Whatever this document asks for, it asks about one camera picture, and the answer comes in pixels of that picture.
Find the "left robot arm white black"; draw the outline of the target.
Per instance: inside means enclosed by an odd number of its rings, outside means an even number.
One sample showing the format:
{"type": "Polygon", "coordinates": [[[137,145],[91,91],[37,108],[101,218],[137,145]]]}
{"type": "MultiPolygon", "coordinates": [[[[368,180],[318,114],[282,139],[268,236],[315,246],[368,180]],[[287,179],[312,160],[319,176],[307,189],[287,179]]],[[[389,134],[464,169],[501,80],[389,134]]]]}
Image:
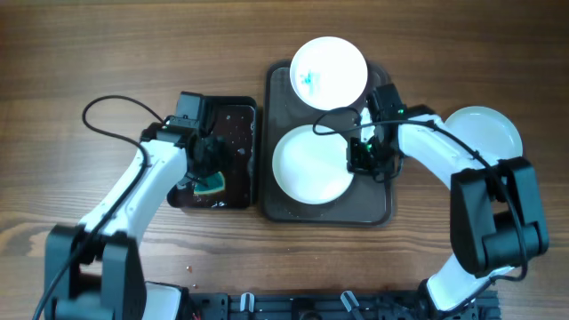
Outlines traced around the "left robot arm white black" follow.
{"type": "Polygon", "coordinates": [[[140,241],[177,185],[219,172],[224,139],[152,124],[137,154],[103,201],[76,226],[55,226],[45,247],[44,294],[34,317],[46,319],[183,319],[188,291],[145,280],[140,241]]]}

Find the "green yellow sponge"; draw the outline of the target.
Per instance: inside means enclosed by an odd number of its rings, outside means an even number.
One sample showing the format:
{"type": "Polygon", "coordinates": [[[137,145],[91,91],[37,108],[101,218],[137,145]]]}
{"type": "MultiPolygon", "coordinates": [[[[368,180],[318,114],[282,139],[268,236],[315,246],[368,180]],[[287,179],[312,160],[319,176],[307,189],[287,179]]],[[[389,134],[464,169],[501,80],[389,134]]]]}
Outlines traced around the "green yellow sponge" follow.
{"type": "Polygon", "coordinates": [[[217,194],[225,190],[226,181],[222,172],[216,172],[207,178],[199,179],[194,186],[198,196],[217,194]]]}

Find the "white plate top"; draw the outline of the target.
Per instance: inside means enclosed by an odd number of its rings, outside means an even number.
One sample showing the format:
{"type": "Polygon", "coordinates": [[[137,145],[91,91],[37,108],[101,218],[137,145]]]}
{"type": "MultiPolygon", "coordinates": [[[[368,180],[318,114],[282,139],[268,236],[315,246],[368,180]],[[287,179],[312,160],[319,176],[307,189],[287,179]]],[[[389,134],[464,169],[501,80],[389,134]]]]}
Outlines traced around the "white plate top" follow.
{"type": "Polygon", "coordinates": [[[305,43],[293,56],[289,77],[296,95],[323,111],[347,107],[364,92],[368,67],[351,42],[322,36],[305,43]]]}

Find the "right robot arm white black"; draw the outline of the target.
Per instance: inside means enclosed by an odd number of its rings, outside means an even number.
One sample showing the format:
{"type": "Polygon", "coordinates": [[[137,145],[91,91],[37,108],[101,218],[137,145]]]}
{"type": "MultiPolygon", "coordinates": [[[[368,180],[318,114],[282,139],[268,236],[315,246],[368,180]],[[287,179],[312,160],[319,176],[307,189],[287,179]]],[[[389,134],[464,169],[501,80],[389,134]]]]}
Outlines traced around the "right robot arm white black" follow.
{"type": "Polygon", "coordinates": [[[353,128],[365,137],[366,154],[379,149],[414,158],[450,191],[453,253],[421,283],[417,316],[459,314],[490,285],[523,281],[530,260],[548,250],[535,170],[518,153],[490,150],[489,126],[461,131],[425,106],[395,105],[359,111],[353,128]]]}

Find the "white plate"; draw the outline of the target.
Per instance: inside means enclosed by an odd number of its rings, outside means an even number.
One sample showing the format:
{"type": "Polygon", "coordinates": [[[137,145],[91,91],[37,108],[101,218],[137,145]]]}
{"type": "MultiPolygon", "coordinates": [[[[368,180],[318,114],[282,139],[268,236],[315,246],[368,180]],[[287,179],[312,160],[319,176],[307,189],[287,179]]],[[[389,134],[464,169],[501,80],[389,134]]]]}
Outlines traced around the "white plate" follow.
{"type": "Polygon", "coordinates": [[[272,155],[277,185],[303,204],[327,204],[337,199],[354,178],[347,170],[347,147],[339,134],[316,135],[310,124],[290,130],[272,155]]]}
{"type": "Polygon", "coordinates": [[[351,42],[322,36],[305,43],[293,56],[289,77],[296,95],[323,111],[347,107],[364,92],[368,67],[351,42]]]}
{"type": "Polygon", "coordinates": [[[498,159],[510,159],[524,153],[516,126],[492,108],[461,108],[445,120],[445,125],[472,148],[498,159]]]}

